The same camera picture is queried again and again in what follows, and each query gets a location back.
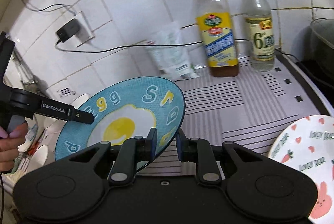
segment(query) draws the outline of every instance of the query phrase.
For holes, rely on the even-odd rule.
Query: yellow label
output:
[[[229,13],[210,13],[197,18],[209,66],[237,65],[232,23]]]
[[[274,37],[271,18],[246,18],[253,58],[258,61],[273,59]]]

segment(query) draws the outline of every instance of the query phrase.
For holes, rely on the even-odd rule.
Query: power outlet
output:
[[[80,31],[76,34],[76,37],[79,39],[77,41],[76,47],[87,42],[89,39],[94,38],[94,34],[89,27],[89,24],[85,18],[84,12],[80,12],[75,16],[75,19],[80,23]]]

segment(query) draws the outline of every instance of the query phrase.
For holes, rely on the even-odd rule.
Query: fried egg illustration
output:
[[[101,141],[109,141],[111,145],[121,145],[126,139],[136,135],[147,137],[151,128],[155,128],[156,119],[148,109],[136,108],[127,104],[107,114],[94,128],[87,146]]]

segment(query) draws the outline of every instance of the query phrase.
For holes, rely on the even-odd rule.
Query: vinegar bottle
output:
[[[252,67],[270,71],[274,66],[274,37],[270,5],[267,0],[245,0],[246,25],[252,43]]]
[[[239,64],[226,0],[196,0],[195,10],[211,75],[237,76]]]

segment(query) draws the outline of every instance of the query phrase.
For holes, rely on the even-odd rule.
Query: finger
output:
[[[0,162],[0,171],[8,171],[14,167],[14,161]]]
[[[25,137],[6,138],[0,140],[0,151],[11,150],[17,148],[25,142]]]
[[[14,160],[18,156],[19,156],[19,150],[17,148],[7,150],[7,151],[0,151],[0,161],[1,162],[7,162],[10,160]]]
[[[18,125],[14,131],[9,134],[10,138],[23,137],[28,132],[28,123],[25,121],[21,125]]]
[[[0,127],[0,137],[2,138],[7,138],[8,137],[8,133]]]

